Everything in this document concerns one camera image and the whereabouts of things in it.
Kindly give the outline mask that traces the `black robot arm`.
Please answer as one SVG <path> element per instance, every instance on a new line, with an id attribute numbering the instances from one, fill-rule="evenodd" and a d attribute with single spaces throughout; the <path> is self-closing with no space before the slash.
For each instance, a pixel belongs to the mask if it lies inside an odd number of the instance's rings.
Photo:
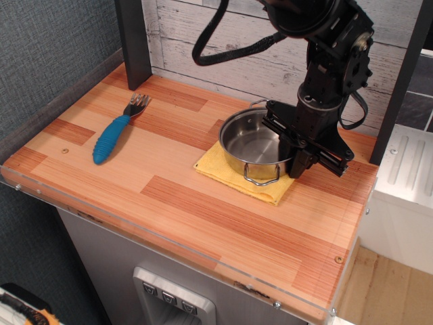
<path id="1" fill-rule="evenodd" d="M 319 163 L 337 176 L 347 169 L 353 151 L 338 133 L 365 121 L 346 124 L 342 113 L 349 98 L 364 114 L 368 105 L 358 90 L 372 75 L 369 50 L 373 22 L 356 1 L 263 1 L 271 24 L 284 37 L 305 39 L 306 76 L 296 106 L 270 100 L 263 123 L 278 134 L 286 173 L 298 179 Z"/>

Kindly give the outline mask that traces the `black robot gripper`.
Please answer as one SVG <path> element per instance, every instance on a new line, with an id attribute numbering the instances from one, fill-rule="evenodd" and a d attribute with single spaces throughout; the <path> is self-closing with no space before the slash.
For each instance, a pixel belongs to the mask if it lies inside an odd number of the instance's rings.
<path id="1" fill-rule="evenodd" d="M 299 178 L 316 163 L 338 177 L 346 172 L 355 154 L 338 133 L 339 106 L 306 100 L 296 106 L 274 100 L 266 103 L 263 124 L 278 134 L 278 159 L 289 161 L 286 171 L 291 178 Z"/>

